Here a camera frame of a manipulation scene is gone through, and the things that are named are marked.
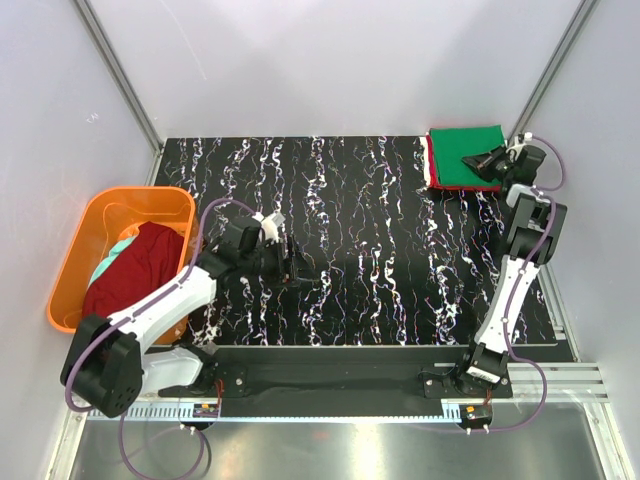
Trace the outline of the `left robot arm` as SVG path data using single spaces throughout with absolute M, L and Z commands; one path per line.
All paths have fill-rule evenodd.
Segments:
M 208 394 L 215 386 L 212 354 L 193 346 L 153 351 L 171 327 L 212 303 L 234 280 L 255 277 L 270 289 L 314 284 L 320 276 L 282 216 L 234 219 L 173 279 L 108 317 L 86 316 L 71 342 L 60 381 L 67 406 L 118 417 L 141 396 L 163 391 Z

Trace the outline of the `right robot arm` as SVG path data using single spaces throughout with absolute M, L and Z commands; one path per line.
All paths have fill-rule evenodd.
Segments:
M 480 396 L 507 379 L 509 346 L 525 297 L 542 266 L 554 256 L 568 208 L 550 188 L 536 185 L 546 158 L 536 138 L 518 135 L 509 146 L 466 156 L 462 162 L 479 178 L 498 181 L 511 213 L 502 240 L 499 281 L 488 313 L 451 379 L 466 396 Z

